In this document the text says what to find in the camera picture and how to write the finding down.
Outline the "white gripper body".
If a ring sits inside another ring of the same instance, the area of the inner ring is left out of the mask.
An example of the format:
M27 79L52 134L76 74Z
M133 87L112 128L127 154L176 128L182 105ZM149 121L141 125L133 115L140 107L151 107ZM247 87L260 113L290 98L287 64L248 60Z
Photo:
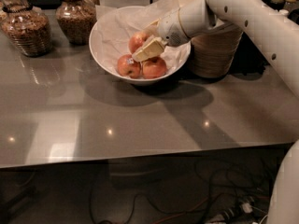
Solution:
M190 41L183 31L177 11L168 12L159 19L157 33L170 47L178 47Z

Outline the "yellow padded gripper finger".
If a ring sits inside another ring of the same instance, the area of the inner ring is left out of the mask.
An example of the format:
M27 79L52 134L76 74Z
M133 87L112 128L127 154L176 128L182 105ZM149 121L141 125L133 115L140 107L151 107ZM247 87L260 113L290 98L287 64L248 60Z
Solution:
M146 61L149 58L161 55L164 52L166 45L167 42L161 37L151 36L133 53L132 57L137 62Z
M143 34L145 37L150 37L150 36L158 36L158 24L159 20L155 20L148 24L144 29L143 29Z

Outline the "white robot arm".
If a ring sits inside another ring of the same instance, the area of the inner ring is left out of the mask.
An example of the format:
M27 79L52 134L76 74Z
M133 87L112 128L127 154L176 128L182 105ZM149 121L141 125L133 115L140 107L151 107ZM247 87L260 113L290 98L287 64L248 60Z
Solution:
M133 54L137 62L178 47L201 34L214 34L232 25L240 28L299 96L299 25L262 0L193 0L153 21L151 36Z

